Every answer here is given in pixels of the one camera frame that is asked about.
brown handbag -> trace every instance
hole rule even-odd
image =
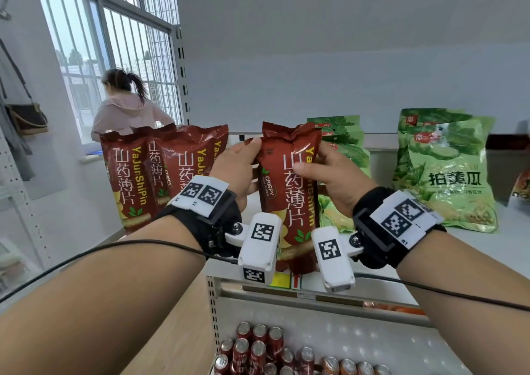
[[[11,58],[9,52],[7,51],[4,42],[0,39],[0,47],[4,51],[7,59],[11,63],[13,70],[17,74],[19,81],[21,82],[27,96],[30,98],[30,103],[28,104],[6,104],[7,112],[15,126],[19,135],[35,135],[42,132],[48,132],[48,118],[40,110],[38,103],[33,101],[33,98],[26,87],[26,82],[22,76],[22,73],[18,69],[17,65]],[[2,94],[4,99],[7,99],[7,94],[5,92],[4,84],[0,78],[0,88],[2,89]]]

wire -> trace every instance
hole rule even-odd
[[[51,267],[50,269],[45,270],[44,272],[39,274],[37,277],[35,277],[35,278],[31,279],[30,281],[18,286],[16,289],[14,289],[10,293],[6,294],[4,297],[0,298],[0,304],[3,303],[4,301],[8,300],[9,298],[13,297],[18,292],[24,290],[26,287],[34,284],[36,281],[44,278],[45,276],[49,275],[50,273],[56,271],[57,269],[60,269],[61,267],[65,266],[65,265],[68,265],[69,263],[71,263],[71,262],[73,262],[73,261],[75,261],[75,260],[77,260],[79,258],[83,258],[86,255],[89,255],[89,254],[91,254],[93,252],[96,252],[96,251],[101,251],[103,249],[117,247],[119,245],[131,245],[131,244],[160,244],[160,245],[167,245],[169,247],[174,247],[174,248],[183,249],[185,251],[194,252],[196,254],[205,256],[207,258],[221,260],[223,262],[228,262],[228,263],[232,263],[232,264],[237,264],[237,259],[223,258],[221,256],[208,254],[206,252],[203,252],[203,251],[200,251],[198,249],[194,249],[194,248],[188,247],[186,245],[169,243],[168,241],[160,241],[160,240],[116,241],[115,243],[100,245],[100,246],[94,247],[94,248],[92,248],[92,249],[90,249],[88,251],[84,251],[84,252],[82,252],[80,254],[74,255],[73,257],[71,257],[71,258],[69,258],[69,259],[67,259],[67,260],[55,265],[54,267]],[[403,284],[403,285],[406,285],[406,286],[409,286],[409,287],[415,287],[417,289],[432,291],[432,292],[438,293],[438,294],[445,294],[446,296],[451,296],[451,297],[456,297],[456,298],[463,298],[463,299],[466,299],[466,300],[483,302],[485,304],[499,305],[501,307],[513,308],[513,309],[518,309],[518,310],[521,310],[521,311],[530,312],[530,307],[528,307],[526,305],[515,304],[513,302],[507,302],[507,301],[501,301],[501,300],[494,300],[494,299],[486,298],[486,297],[472,296],[472,295],[469,295],[469,294],[457,293],[457,292],[454,292],[454,291],[438,289],[436,287],[431,287],[431,286],[427,286],[427,285],[420,284],[420,283],[408,282],[406,280],[400,280],[400,279],[397,279],[397,278],[388,278],[386,276],[379,276],[379,275],[374,275],[374,274],[369,274],[369,273],[359,273],[359,272],[354,272],[354,276],[356,278],[370,278],[370,279],[374,279],[374,280],[385,280],[385,281],[388,281],[388,282]]]

left hand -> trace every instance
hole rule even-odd
[[[229,190],[237,195],[241,212],[247,207],[247,195],[258,190],[258,183],[252,183],[252,163],[260,149],[260,137],[255,137],[248,145],[240,142],[221,153],[211,168],[210,177],[228,183]]]

soda can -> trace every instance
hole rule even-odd
[[[263,375],[278,375],[278,370],[273,362],[265,364],[263,367]]]
[[[300,375],[313,375],[315,370],[315,354],[310,347],[303,347],[300,351]]]
[[[349,358],[340,362],[340,375],[357,375],[357,366]]]
[[[280,369],[280,375],[295,375],[295,371],[288,366],[284,366],[282,369]]]
[[[366,361],[357,363],[357,373],[359,375],[375,375],[374,367],[368,364]]]
[[[254,326],[254,330],[252,331],[252,340],[260,340],[263,343],[267,344],[267,328],[265,325],[256,325]]]
[[[288,347],[284,347],[282,350],[282,365],[295,369],[295,355]]]
[[[247,340],[250,340],[251,332],[250,332],[250,325],[248,322],[242,322],[239,325],[237,325],[237,329],[235,331],[237,338],[244,338]]]
[[[275,326],[269,330],[269,348],[268,354],[273,361],[279,362],[283,350],[283,331]]]
[[[239,338],[235,341],[232,364],[236,373],[245,372],[248,361],[248,340]]]
[[[374,367],[375,375],[392,375],[392,372],[390,372],[390,369],[386,365],[376,365]]]
[[[267,346],[261,340],[252,343],[250,359],[248,360],[248,375],[261,375],[267,362]]]
[[[215,375],[225,375],[230,371],[230,360],[224,354],[218,355],[214,362]]]
[[[219,347],[219,354],[224,354],[229,359],[232,358],[232,348],[234,347],[234,341],[232,339],[224,339]]]
[[[339,375],[339,362],[335,357],[324,357],[322,360],[322,371],[328,375]]]

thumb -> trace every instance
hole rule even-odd
[[[332,168],[318,163],[295,163],[293,171],[301,177],[328,183],[332,177]]]
[[[245,163],[252,164],[260,150],[261,137],[254,137],[248,145],[245,145],[245,147],[239,151],[238,155],[243,158]]]

